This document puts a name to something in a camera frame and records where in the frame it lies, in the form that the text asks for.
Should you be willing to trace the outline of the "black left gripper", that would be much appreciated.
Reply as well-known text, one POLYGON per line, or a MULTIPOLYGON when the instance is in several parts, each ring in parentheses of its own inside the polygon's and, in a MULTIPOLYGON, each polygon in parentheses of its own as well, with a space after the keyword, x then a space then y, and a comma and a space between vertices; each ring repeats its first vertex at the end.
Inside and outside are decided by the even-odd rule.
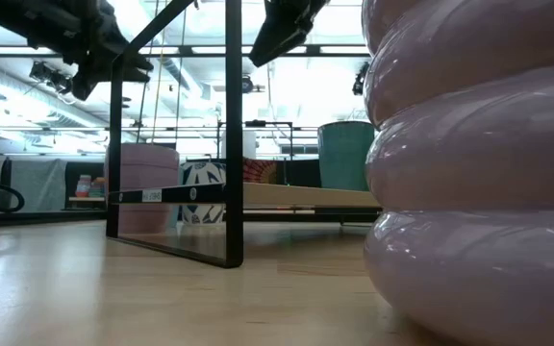
POLYGON ((119 30, 108 0, 0 0, 0 26, 45 46, 80 65, 72 95, 86 101, 99 83, 113 79, 114 61, 123 55, 124 82, 145 83, 153 64, 138 52, 125 54, 128 40, 119 30), (94 69, 110 62, 106 69, 94 69))

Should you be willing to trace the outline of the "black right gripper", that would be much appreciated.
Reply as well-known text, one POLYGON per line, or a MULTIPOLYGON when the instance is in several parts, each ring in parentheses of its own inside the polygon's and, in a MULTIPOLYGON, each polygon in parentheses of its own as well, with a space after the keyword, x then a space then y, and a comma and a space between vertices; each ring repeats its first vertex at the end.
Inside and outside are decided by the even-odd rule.
POLYGON ((303 44, 307 22, 331 0, 264 0, 265 23, 254 41, 249 60, 261 67, 303 44))

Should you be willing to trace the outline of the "smooth lilac mug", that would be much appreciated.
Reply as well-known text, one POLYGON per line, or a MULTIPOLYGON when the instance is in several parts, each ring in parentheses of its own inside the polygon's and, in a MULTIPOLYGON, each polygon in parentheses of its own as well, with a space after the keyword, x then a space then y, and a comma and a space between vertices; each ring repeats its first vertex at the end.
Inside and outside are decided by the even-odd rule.
MULTIPOLYGON (((120 190, 140 190, 179 184, 179 154, 171 148, 144 143, 122 143, 120 190)), ((170 226, 172 206, 121 205, 118 235, 164 233, 170 226)))

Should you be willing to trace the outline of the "white patterned mug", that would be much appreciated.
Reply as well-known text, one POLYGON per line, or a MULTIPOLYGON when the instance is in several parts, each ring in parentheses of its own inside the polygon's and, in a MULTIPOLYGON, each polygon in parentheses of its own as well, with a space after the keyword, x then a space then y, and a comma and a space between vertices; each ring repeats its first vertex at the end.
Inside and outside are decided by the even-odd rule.
MULTIPOLYGON (((187 161, 182 166, 183 185, 206 185, 226 182, 224 163, 187 161)), ((191 225, 209 225, 223 222, 224 205, 183 205, 182 219, 191 225)))

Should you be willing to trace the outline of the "green mug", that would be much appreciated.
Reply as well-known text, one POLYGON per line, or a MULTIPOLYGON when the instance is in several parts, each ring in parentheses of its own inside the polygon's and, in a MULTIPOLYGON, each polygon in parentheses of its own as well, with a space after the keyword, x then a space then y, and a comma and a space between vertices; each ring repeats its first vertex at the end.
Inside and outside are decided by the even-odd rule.
POLYGON ((365 160, 375 137, 362 121, 328 123, 317 129, 318 159, 323 188, 368 191, 365 160))

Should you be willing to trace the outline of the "black board with orange stripes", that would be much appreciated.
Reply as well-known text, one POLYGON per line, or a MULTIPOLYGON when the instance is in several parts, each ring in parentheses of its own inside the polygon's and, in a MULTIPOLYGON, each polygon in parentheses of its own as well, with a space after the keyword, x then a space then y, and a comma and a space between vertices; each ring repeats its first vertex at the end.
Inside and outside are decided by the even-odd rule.
POLYGON ((319 161, 243 159, 243 180, 258 184, 321 187, 319 161))

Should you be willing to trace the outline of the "grey cloth cover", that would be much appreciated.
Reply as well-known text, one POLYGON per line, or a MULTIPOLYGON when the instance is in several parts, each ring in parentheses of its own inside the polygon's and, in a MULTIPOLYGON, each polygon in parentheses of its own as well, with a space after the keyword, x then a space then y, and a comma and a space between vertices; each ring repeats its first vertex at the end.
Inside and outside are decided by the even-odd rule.
POLYGON ((21 212, 51 212, 64 208, 66 162, 12 161, 12 188, 25 200, 21 212))

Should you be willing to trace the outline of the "ribbed purple mug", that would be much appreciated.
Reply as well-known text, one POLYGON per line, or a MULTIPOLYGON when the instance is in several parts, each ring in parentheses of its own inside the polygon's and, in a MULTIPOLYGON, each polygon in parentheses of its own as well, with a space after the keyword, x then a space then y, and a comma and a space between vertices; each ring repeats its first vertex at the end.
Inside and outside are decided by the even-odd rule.
POLYGON ((364 0, 374 286, 463 343, 554 346, 554 0, 364 0))

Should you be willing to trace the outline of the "black metal table frame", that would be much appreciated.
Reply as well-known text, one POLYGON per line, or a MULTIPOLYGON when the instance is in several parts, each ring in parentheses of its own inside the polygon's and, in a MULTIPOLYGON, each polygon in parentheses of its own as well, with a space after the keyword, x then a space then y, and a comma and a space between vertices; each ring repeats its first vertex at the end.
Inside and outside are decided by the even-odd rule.
POLYGON ((246 222, 372 223, 381 212, 381 209, 367 208, 245 210, 243 220, 246 222))

